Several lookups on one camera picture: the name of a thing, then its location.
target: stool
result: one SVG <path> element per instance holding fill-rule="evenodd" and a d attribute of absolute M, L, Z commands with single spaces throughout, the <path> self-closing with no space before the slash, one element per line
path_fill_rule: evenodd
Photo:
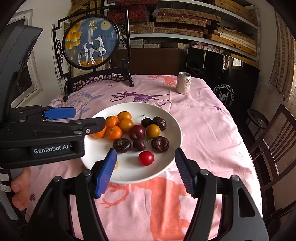
<path fill-rule="evenodd" d="M 248 109 L 247 113 L 249 116 L 249 121 L 247 125 L 249 125 L 250 121 L 252 121 L 256 126 L 258 126 L 258 130 L 254 135 L 255 137 L 260 129 L 262 130 L 266 129 L 266 127 L 269 125 L 269 121 L 266 119 L 266 117 L 263 114 L 261 114 L 259 111 L 255 109 Z"/>

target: finger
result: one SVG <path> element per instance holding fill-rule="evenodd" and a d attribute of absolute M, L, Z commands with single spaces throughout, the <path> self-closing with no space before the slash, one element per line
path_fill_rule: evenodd
<path fill-rule="evenodd" d="M 30 183 L 30 177 L 31 177 L 30 168 L 24 167 L 21 175 L 19 175 L 14 180 L 12 180 L 11 185 L 10 185 L 11 189 L 15 193 L 18 193 L 19 191 L 25 189 Z"/>
<path fill-rule="evenodd" d="M 16 193 L 12 197 L 12 204 L 17 207 L 20 211 L 24 210 L 29 203 L 30 185 L 25 187 L 20 192 Z"/>

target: aluminum can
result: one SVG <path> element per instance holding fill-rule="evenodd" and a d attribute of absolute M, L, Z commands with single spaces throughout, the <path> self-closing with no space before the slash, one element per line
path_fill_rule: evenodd
<path fill-rule="evenodd" d="M 188 94 L 190 92 L 191 74 L 180 72 L 177 78 L 177 92 Z"/>

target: orange deer print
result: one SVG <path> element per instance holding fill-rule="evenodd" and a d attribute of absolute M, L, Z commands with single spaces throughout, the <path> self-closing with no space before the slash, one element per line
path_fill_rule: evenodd
<path fill-rule="evenodd" d="M 177 86 L 177 77 L 167 76 L 167 75 L 150 75 L 149 79 L 156 80 L 158 78 L 164 78 L 167 85 Z"/>
<path fill-rule="evenodd" d="M 107 205 L 105 208 L 116 206 L 125 201 L 129 191 L 133 192 L 135 187 L 151 190 L 150 230 L 153 240 L 182 240 L 185 236 L 182 228 L 189 227 L 189 222 L 180 218 L 180 196 L 189 195 L 183 184 L 162 177 L 128 185 L 109 183 L 107 189 L 110 192 L 125 190 L 125 195 L 111 203 L 103 198 L 101 204 Z"/>

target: white deer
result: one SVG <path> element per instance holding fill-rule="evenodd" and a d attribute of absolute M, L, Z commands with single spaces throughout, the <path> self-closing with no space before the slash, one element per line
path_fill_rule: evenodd
<path fill-rule="evenodd" d="M 98 47 L 98 46 L 92 46 L 92 47 L 89 49 L 89 52 L 90 52 L 89 57 L 90 57 L 91 62 L 92 62 L 93 64 L 96 63 L 95 60 L 94 60 L 94 58 L 93 58 L 93 56 L 92 56 L 94 52 L 100 52 L 101 55 L 99 55 L 99 56 L 102 56 L 102 62 L 104 61 L 104 60 L 103 60 L 103 55 L 104 55 L 105 53 L 107 53 L 107 51 L 104 49 L 104 43 L 103 43 L 103 40 L 102 40 L 102 39 L 106 39 L 106 38 L 107 38 L 107 36 L 104 37 L 104 35 L 102 35 L 102 36 L 99 35 L 95 40 L 100 41 L 100 46 L 99 46 L 99 47 Z"/>
<path fill-rule="evenodd" d="M 87 63 L 87 65 L 89 65 L 89 58 L 88 58 L 88 56 L 89 56 L 89 51 L 88 51 L 88 49 L 86 48 L 86 44 L 87 44 L 87 43 L 85 43 L 84 45 L 81 46 L 81 52 L 79 52 L 79 54 L 78 54 L 78 63 L 79 63 L 80 66 L 81 66 L 80 59 L 81 59 L 81 57 L 82 57 L 83 55 L 86 57 L 86 63 Z"/>

